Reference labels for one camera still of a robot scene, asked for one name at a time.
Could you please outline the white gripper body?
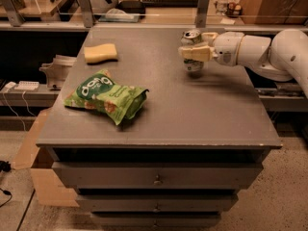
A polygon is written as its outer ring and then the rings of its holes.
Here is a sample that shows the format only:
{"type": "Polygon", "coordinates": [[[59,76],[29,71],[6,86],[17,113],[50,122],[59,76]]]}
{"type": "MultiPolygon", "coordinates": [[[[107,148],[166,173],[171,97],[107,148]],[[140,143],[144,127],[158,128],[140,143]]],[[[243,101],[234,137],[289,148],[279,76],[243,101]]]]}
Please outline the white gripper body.
{"type": "Polygon", "coordinates": [[[222,65],[234,66],[237,63],[237,55],[244,33],[226,32],[217,36],[214,40],[214,59],[222,65]]]}

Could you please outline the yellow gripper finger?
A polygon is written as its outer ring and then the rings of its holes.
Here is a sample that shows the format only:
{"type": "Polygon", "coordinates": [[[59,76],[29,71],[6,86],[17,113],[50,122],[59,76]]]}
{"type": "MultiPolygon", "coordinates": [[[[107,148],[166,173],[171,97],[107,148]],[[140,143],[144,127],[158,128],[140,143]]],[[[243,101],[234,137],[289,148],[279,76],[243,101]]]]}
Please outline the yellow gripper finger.
{"type": "Polygon", "coordinates": [[[201,46],[181,46],[178,49],[179,55],[184,59],[194,60],[199,62],[209,62],[218,55],[215,52],[215,48],[209,45],[201,46]]]}
{"type": "Polygon", "coordinates": [[[217,32],[202,33],[201,36],[202,39],[208,43],[209,46],[213,46],[215,39],[218,37],[218,33],[217,32]]]}

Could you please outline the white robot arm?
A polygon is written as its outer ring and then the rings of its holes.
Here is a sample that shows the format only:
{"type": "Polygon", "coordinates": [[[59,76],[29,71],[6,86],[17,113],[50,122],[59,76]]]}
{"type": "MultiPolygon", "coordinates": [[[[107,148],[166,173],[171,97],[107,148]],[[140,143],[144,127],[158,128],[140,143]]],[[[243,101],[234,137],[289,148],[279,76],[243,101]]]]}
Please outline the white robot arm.
{"type": "Polygon", "coordinates": [[[179,55],[192,66],[214,59],[221,65],[241,65],[267,79],[287,82],[295,79],[308,96],[308,36],[300,30],[286,29],[274,38],[242,32],[201,33],[186,31],[178,48],[179,55]]]}

